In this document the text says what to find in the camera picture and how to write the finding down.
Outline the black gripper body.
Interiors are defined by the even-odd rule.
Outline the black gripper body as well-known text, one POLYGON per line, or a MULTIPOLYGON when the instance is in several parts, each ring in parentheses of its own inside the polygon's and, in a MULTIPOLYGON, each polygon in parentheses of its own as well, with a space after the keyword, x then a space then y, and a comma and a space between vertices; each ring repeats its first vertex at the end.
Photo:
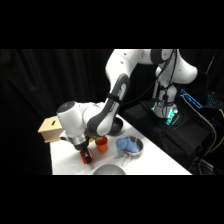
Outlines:
POLYGON ((77 150, 80 151, 82 154, 86 154, 89 152, 88 147, 89 147, 89 142, 85 141, 77 146, 77 150))

